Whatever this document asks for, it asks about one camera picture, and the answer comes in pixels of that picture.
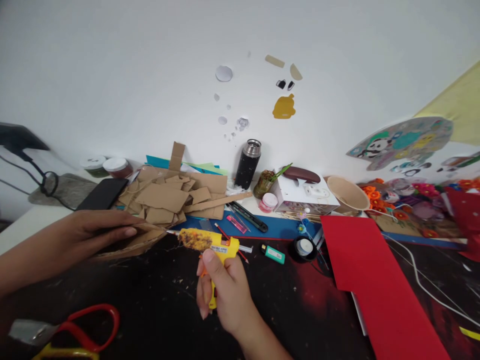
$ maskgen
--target paper box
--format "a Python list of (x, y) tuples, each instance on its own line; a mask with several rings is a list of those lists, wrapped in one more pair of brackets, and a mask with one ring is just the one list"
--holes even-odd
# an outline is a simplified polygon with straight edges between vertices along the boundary
[(278, 205), (274, 210), (276, 212), (298, 213), (309, 208), (310, 214), (326, 215), (340, 206), (322, 176), (318, 184), (299, 184), (297, 180), (282, 175), (275, 181), (270, 192), (278, 198)]

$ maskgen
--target smartphone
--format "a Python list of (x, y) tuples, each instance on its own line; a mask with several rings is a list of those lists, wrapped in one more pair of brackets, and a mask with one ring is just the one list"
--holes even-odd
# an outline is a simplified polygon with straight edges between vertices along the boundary
[(127, 186), (128, 179), (104, 179), (102, 180), (81, 204), (78, 210), (108, 210), (115, 203), (122, 191)]

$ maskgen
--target green lighter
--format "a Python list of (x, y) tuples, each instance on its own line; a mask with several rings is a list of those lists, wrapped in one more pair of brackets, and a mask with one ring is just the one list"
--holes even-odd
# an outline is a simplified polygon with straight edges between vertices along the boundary
[(275, 260), (277, 263), (285, 264), (285, 254), (274, 248), (265, 245), (264, 243), (260, 244), (260, 251), (265, 254), (267, 258)]

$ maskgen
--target panda drawing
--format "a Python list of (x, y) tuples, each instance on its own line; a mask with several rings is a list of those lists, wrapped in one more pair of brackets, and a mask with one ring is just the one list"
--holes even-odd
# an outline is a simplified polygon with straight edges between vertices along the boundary
[(370, 143), (370, 145), (366, 147), (365, 150), (363, 150), (360, 154), (357, 155), (357, 158), (367, 157), (369, 159), (373, 159), (391, 143), (392, 140), (389, 140), (387, 137), (375, 139)]

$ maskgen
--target yellow paper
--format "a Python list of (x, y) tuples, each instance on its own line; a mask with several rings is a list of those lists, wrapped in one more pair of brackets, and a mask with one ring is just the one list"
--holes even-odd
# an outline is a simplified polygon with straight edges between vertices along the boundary
[(442, 116), (453, 122), (450, 141), (480, 146), (480, 61), (432, 102), (416, 118)]

